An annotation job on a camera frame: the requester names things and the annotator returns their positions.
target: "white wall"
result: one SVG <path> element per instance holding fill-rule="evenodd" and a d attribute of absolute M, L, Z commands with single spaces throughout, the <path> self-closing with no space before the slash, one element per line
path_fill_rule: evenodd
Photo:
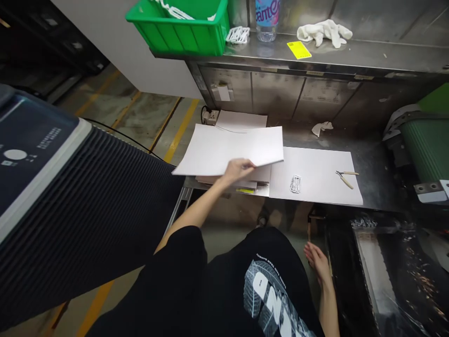
<path fill-rule="evenodd" d="M 184 61 L 156 59 L 132 23 L 137 0 L 51 0 L 142 92 L 201 98 Z"/>

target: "plastic bottle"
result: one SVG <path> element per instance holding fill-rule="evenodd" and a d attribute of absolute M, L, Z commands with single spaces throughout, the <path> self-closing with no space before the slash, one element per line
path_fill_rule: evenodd
<path fill-rule="evenodd" d="M 276 38 L 281 0 L 256 0 L 257 38 L 271 42 Z"/>

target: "concrete floor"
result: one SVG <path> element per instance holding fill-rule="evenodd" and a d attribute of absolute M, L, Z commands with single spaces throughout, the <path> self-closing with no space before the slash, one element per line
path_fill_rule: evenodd
<path fill-rule="evenodd" d="M 129 135 L 150 148 L 161 131 L 178 97 L 140 93 L 109 65 L 100 75 L 89 78 L 69 92 L 58 106 L 79 117 L 91 118 Z M 200 121 L 204 101 L 183 98 L 154 148 L 154 153 L 173 165 L 179 164 L 195 128 Z M 206 219 L 203 237 L 209 260 L 239 243 L 251 231 L 266 199 L 241 194 L 228 194 L 219 199 Z M 293 209 L 283 200 L 268 199 L 272 211 L 269 225 L 280 228 L 289 238 L 303 261 L 311 285 L 312 297 L 319 303 L 319 286 L 314 272 L 302 253 L 307 242 L 307 213 L 311 203 L 298 203 Z M 285 228 L 286 212 L 294 212 L 290 228 Z M 75 299 L 52 328 L 58 309 L 55 308 L 0 334 L 0 337 L 83 337 L 97 316 L 111 310 L 128 292 L 140 269 L 121 276 L 105 286 Z"/>

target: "yellow floor line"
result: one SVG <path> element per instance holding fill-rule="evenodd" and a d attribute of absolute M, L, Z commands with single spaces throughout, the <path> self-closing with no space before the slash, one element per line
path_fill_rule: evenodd
<path fill-rule="evenodd" d="M 190 120 L 192 119 L 193 113 L 195 112 L 196 106 L 198 105 L 198 102 L 200 100 L 194 99 L 192 100 L 192 103 L 190 104 L 189 109 L 187 110 L 186 115 L 184 116 L 184 120 L 182 121 L 178 132 L 176 133 L 175 137 L 173 138 L 172 143 L 170 144 L 170 147 L 168 148 L 167 153 L 165 154 L 164 161 L 170 163 L 173 159 L 174 152 L 176 151 L 178 144 L 182 138 L 182 135 L 187 129 L 188 124 L 190 123 Z"/>
<path fill-rule="evenodd" d="M 105 82 L 102 84 L 102 86 L 95 92 L 95 94 L 91 95 L 86 103 L 83 104 L 81 108 L 79 108 L 75 112 L 75 116 L 80 117 L 83 113 L 86 112 L 87 108 L 90 107 L 90 105 L 95 102 L 95 100 L 98 98 L 98 96 L 106 90 L 107 87 L 111 85 L 111 83 L 120 75 L 120 71 L 116 70 L 112 75 L 110 75 Z"/>
<path fill-rule="evenodd" d="M 153 140 L 153 143 L 150 146 L 150 151 L 154 150 L 154 145 L 156 144 L 156 141 L 158 140 L 160 133 L 165 129 L 167 126 L 168 121 L 170 120 L 170 117 L 173 115 L 175 108 L 178 106 L 179 101 L 181 100 L 181 97 L 178 97 L 176 102 L 174 103 L 174 106 L 172 107 L 170 113 L 168 114 L 167 118 L 165 119 L 164 123 L 162 124 L 161 128 L 159 129 L 158 133 L 156 134 L 156 137 Z"/>
<path fill-rule="evenodd" d="M 136 92 L 136 94 L 131 99 L 131 102 L 127 106 L 124 107 L 124 109 L 122 110 L 120 115 L 117 117 L 116 121 L 114 122 L 114 124 L 112 124 L 111 127 L 113 129 L 117 128 L 117 126 L 120 124 L 120 122 L 122 121 L 123 117 L 126 115 L 128 110 L 130 109 L 130 107 L 134 104 L 135 101 L 137 101 L 137 99 L 140 97 L 141 94 L 142 93 L 140 91 Z"/>
<path fill-rule="evenodd" d="M 81 324 L 80 329 L 78 330 L 76 337 L 84 337 L 95 320 L 97 319 L 98 315 L 100 314 L 101 308 L 103 307 L 104 301 L 108 297 L 109 291 L 111 290 L 112 285 L 114 284 L 114 280 L 103 284 L 98 288 L 97 294 L 95 295 L 94 300 L 92 301 L 92 304 L 90 305 L 89 311 L 86 314 L 86 317 L 84 317 L 84 321 Z"/>

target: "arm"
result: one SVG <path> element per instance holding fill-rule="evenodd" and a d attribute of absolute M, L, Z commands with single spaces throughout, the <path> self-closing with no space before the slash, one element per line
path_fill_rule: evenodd
<path fill-rule="evenodd" d="M 178 229 L 186 226 L 197 226 L 201 228 L 210 210 L 222 193 L 234 182 L 242 179 L 253 171 L 254 164 L 251 163 L 249 159 L 231 160 L 228 163 L 224 175 L 218 178 L 212 187 L 195 201 L 193 205 L 190 206 L 168 229 L 154 253 L 156 254 L 159 250 L 164 248 L 170 235 Z"/>
<path fill-rule="evenodd" d="M 326 255 L 320 248 L 308 242 L 304 247 L 304 253 L 310 266 L 318 275 L 321 286 L 321 300 L 319 304 L 319 322 L 323 328 L 325 337 L 340 337 L 338 326 L 338 310 L 332 276 Z"/>

